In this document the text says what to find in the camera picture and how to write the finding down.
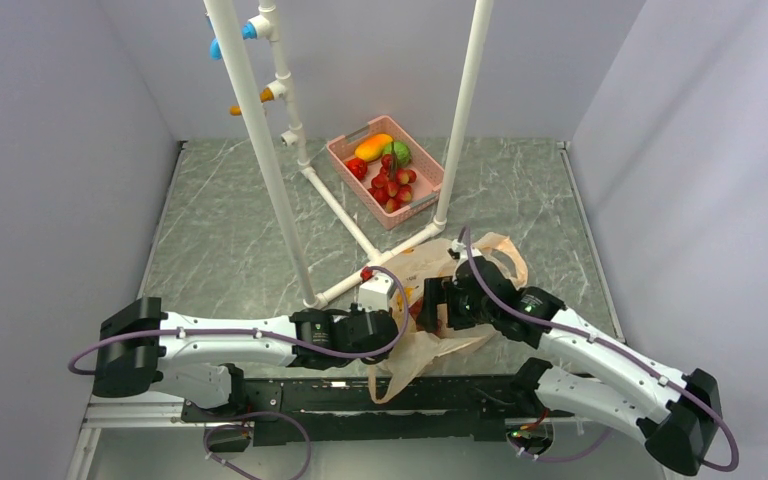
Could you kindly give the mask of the red fake grape bunch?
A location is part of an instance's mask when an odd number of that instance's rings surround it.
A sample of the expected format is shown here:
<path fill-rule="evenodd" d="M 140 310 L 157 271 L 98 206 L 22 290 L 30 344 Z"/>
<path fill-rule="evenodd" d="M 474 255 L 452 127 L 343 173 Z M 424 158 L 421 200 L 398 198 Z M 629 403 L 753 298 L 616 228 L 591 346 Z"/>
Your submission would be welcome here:
<path fill-rule="evenodd" d="M 417 331 L 426 330 L 424 326 L 423 303 L 424 300 L 419 298 L 409 307 L 409 313 Z"/>

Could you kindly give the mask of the translucent orange plastic bag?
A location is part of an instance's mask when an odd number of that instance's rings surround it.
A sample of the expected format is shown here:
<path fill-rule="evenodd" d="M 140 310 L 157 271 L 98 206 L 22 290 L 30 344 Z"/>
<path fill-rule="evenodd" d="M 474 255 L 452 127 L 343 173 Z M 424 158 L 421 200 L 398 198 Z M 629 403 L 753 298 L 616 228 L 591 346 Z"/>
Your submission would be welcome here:
<path fill-rule="evenodd" d="M 449 253 L 451 239 L 437 238 L 410 247 L 383 263 L 405 293 L 390 306 L 398 326 L 407 330 L 387 359 L 367 368 L 373 403 L 392 402 L 416 378 L 454 373 L 499 334 L 475 324 L 460 302 L 467 299 L 454 285 L 459 259 Z"/>

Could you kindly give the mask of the red fake strawberry bunch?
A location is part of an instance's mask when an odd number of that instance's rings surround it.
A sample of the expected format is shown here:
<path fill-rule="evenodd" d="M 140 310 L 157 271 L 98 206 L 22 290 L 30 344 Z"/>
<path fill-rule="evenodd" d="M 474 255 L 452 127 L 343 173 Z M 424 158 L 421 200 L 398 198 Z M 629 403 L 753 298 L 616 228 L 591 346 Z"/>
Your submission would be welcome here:
<path fill-rule="evenodd" d="M 412 168 L 399 168 L 391 155 L 383 155 L 380 168 L 371 178 L 367 191 L 385 213 L 394 213 L 413 201 L 417 173 Z"/>

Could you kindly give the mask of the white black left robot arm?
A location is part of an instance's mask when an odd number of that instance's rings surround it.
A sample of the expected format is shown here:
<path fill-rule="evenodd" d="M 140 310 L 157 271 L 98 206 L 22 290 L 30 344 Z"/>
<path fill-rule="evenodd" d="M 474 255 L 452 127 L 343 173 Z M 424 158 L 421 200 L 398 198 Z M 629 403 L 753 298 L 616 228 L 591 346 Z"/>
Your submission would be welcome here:
<path fill-rule="evenodd" d="M 143 297 L 101 324 L 92 392 L 128 398 L 157 391 L 232 420 L 248 402 L 240 364 L 342 368 L 386 358 L 403 333 L 389 308 L 208 319 L 166 312 L 159 298 Z"/>

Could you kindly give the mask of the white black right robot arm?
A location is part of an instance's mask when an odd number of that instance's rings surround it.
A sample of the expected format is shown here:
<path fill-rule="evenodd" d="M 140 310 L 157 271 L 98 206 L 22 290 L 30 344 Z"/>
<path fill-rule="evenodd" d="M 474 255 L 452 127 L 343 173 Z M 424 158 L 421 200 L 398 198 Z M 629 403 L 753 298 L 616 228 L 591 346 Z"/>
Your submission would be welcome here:
<path fill-rule="evenodd" d="M 640 442 L 663 466 L 694 475 L 720 427 L 716 379 L 661 365 L 606 337 L 558 297 L 517 287 L 482 255 L 453 275 L 427 278 L 418 325 L 429 332 L 487 324 L 540 356 L 513 376 L 513 406 L 524 415 L 562 411 Z"/>

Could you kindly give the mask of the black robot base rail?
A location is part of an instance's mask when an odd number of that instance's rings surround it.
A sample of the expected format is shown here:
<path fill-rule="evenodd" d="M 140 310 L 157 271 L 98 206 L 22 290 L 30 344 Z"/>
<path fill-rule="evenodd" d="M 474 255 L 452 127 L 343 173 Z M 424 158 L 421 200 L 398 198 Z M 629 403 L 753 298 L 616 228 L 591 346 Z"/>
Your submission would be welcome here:
<path fill-rule="evenodd" d="M 507 430 L 536 421 L 542 409 L 516 398 L 511 375 L 419 377 L 385 404 L 372 401 L 361 378 L 249 379 L 240 407 L 204 412 L 182 405 L 185 425 L 230 423 L 266 412 L 248 426 L 256 446 L 314 442 L 471 438 L 501 441 Z M 283 414 L 283 419 L 274 418 Z"/>

